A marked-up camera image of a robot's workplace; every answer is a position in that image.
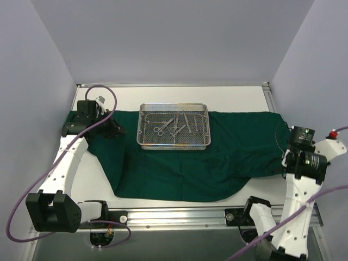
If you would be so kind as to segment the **steel mesh instrument tray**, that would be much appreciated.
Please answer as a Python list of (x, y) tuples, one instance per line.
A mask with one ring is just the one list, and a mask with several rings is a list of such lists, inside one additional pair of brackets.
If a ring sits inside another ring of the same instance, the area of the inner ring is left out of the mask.
[[(154, 132), (155, 127), (162, 126), (177, 113), (178, 126), (186, 124), (183, 110), (188, 117), (191, 134), (186, 126), (173, 138), (170, 128), (174, 120), (164, 129), (162, 136)], [(201, 130), (199, 135), (194, 135), (194, 116)], [(205, 150), (211, 143), (207, 106), (203, 103), (144, 103), (139, 109), (136, 141), (145, 150)]]

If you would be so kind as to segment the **green surgical drape cloth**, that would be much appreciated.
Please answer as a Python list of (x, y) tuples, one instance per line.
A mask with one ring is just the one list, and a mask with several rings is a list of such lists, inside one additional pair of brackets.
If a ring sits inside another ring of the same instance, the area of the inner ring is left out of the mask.
[(241, 190), (252, 178), (282, 171), (290, 131), (270, 112), (209, 113), (212, 142), (203, 151), (149, 151), (136, 141), (138, 113), (117, 111), (127, 133), (96, 136), (73, 181), (74, 198), (96, 200), (108, 191), (121, 198), (214, 202)]

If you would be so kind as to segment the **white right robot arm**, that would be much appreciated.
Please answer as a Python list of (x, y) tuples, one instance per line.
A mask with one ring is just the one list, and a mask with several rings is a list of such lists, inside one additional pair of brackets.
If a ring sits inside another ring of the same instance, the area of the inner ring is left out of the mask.
[(241, 217), (254, 224), (257, 238), (256, 260), (307, 260), (307, 237), (315, 197), (324, 183), (327, 164), (347, 153), (340, 140), (325, 139), (315, 144), (290, 139), (283, 153), (282, 166), (286, 193), (281, 220), (276, 223), (271, 204), (262, 198), (248, 198)]

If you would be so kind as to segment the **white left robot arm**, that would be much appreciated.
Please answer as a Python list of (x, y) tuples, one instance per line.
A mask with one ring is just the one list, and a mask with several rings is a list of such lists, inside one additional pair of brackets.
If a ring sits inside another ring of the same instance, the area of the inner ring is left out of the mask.
[(110, 220), (105, 200), (74, 201), (72, 183), (84, 155), (100, 164), (110, 183), (119, 182), (125, 153), (126, 130), (110, 111), (87, 114), (75, 111), (66, 122), (56, 163), (26, 207), (38, 232), (76, 232), (90, 221), (97, 228)]

